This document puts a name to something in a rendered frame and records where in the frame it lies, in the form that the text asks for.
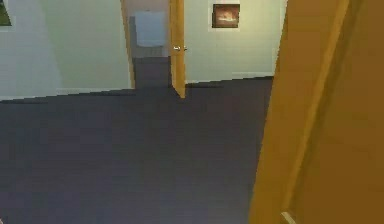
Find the yellow wooden room door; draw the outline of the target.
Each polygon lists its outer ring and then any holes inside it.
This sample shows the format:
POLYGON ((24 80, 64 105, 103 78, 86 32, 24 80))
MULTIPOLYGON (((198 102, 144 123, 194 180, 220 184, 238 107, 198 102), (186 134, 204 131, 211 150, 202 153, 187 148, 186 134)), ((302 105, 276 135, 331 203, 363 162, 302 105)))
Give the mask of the yellow wooden room door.
POLYGON ((184 0, 169 0, 169 54, 171 57, 172 87, 180 98, 186 96, 185 51, 175 51, 173 46, 184 47, 184 0))

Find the white bathroom fixture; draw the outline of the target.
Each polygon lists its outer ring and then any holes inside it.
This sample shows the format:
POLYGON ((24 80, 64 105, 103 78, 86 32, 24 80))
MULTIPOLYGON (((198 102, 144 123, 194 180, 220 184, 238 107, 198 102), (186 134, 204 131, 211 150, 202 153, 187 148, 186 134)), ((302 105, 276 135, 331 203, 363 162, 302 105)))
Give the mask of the white bathroom fixture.
POLYGON ((160 47, 166 43, 165 13, 138 11, 135 13, 137 45, 160 47))

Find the large yellow wooden door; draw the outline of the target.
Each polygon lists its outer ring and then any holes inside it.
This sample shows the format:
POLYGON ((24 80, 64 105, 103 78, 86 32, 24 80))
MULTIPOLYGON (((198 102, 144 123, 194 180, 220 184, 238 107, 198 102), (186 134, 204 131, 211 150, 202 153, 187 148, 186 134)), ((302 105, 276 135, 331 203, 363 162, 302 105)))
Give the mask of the large yellow wooden door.
POLYGON ((384 0, 288 0, 248 224, 384 224, 384 0))

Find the orange framed wall picture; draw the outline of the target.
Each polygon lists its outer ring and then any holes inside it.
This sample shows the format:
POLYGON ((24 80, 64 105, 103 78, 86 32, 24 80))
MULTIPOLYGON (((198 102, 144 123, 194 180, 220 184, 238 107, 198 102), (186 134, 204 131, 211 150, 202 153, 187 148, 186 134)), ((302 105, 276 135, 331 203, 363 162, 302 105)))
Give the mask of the orange framed wall picture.
POLYGON ((209 0, 208 31, 224 32, 240 27, 240 0, 209 0))

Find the green framed wall picture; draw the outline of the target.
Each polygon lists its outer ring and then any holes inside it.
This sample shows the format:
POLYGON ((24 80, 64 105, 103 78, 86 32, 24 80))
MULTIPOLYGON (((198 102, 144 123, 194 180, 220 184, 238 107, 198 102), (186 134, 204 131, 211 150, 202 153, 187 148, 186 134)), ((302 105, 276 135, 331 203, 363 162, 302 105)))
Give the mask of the green framed wall picture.
POLYGON ((15 30, 15 21, 9 0, 0 0, 0 32, 13 32, 15 30))

